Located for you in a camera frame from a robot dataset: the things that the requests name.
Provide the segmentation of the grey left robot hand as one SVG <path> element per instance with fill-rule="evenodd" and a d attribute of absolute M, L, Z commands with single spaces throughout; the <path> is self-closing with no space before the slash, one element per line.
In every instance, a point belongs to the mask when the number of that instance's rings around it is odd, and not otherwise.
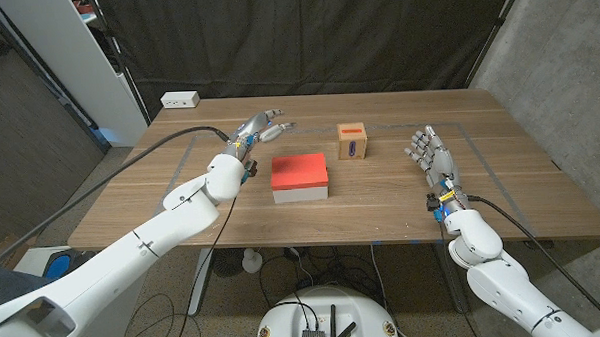
<path fill-rule="evenodd" d="M 281 109 L 270 109 L 253 115 L 241 124 L 228 138 L 223 154 L 234 156 L 245 168 L 242 182 L 257 173 L 257 161 L 251 159 L 250 152 L 257 143 L 268 143 L 282 133 L 291 131 L 297 123 L 273 124 L 274 117 L 283 114 Z"/>

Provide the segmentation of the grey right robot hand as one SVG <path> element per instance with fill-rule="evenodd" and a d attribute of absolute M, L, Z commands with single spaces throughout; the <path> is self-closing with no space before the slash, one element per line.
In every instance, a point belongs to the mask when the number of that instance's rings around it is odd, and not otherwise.
<path fill-rule="evenodd" d="M 462 192 L 459 166 L 432 126 L 427 125 L 423 131 L 417 130 L 411 138 L 410 147 L 404 152 L 423 170 L 432 190 L 426 204 L 428 209 L 433 209 L 434 201 L 437 201 L 443 219 L 448 214 L 470 208 Z"/>

